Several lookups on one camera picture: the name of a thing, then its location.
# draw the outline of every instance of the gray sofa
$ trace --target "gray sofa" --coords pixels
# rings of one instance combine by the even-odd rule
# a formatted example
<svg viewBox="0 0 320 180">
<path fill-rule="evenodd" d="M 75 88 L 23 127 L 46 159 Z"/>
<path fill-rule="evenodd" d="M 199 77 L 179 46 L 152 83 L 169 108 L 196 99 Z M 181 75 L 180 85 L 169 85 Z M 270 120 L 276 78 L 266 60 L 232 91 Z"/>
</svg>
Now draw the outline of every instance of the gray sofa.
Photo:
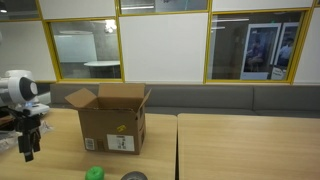
<svg viewBox="0 0 320 180">
<path fill-rule="evenodd" d="M 51 107 L 72 108 L 65 96 L 98 84 L 51 84 Z M 232 114 L 320 118 L 320 86 L 146 85 L 147 113 Z"/>
</svg>

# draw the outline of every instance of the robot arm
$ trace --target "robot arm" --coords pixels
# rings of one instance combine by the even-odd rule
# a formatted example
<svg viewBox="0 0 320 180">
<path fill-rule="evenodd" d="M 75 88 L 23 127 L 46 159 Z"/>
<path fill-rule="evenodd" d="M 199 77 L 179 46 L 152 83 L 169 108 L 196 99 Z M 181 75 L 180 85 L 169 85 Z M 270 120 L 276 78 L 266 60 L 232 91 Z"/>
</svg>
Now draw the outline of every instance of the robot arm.
<svg viewBox="0 0 320 180">
<path fill-rule="evenodd" d="M 18 137 L 19 151 L 26 162 L 33 160 L 33 152 L 40 151 L 40 115 L 49 107 L 37 103 L 37 86 L 29 71 L 8 71 L 0 78 L 0 111 L 14 117 L 14 128 L 22 135 Z"/>
</svg>

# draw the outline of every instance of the green ball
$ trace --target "green ball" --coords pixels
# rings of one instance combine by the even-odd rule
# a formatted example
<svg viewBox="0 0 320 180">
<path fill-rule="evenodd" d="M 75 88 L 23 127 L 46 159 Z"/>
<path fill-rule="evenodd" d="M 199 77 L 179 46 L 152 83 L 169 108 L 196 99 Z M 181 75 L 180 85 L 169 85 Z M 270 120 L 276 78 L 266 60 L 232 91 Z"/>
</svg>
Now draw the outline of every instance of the green ball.
<svg viewBox="0 0 320 180">
<path fill-rule="evenodd" d="M 104 180 L 104 170 L 100 166 L 91 167 L 87 173 L 85 180 Z"/>
</svg>

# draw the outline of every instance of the cardboard box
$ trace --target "cardboard box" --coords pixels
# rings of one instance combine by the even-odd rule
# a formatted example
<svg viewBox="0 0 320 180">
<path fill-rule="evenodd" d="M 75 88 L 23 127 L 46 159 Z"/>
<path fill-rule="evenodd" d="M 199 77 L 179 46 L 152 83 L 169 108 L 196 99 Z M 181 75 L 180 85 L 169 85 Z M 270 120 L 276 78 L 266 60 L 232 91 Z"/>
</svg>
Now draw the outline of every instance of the cardboard box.
<svg viewBox="0 0 320 180">
<path fill-rule="evenodd" d="M 146 135 L 144 84 L 100 84 L 98 96 L 81 89 L 65 97 L 79 114 L 85 148 L 140 154 Z"/>
</svg>

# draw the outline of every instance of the glass partition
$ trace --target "glass partition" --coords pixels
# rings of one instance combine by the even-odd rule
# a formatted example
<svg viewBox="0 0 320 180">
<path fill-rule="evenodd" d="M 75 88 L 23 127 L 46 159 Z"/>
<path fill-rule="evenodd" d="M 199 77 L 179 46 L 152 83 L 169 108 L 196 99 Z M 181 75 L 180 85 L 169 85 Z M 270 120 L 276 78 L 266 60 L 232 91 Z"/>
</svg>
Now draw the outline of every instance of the glass partition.
<svg viewBox="0 0 320 180">
<path fill-rule="evenodd" d="M 0 21 L 39 18 L 35 0 L 0 0 Z"/>
<path fill-rule="evenodd" d="M 121 78 L 114 19 L 49 25 L 62 78 Z"/>
<path fill-rule="evenodd" d="M 303 12 L 212 17 L 207 79 L 286 80 Z"/>
<path fill-rule="evenodd" d="M 208 0 L 120 0 L 121 14 L 207 10 Z"/>
</svg>

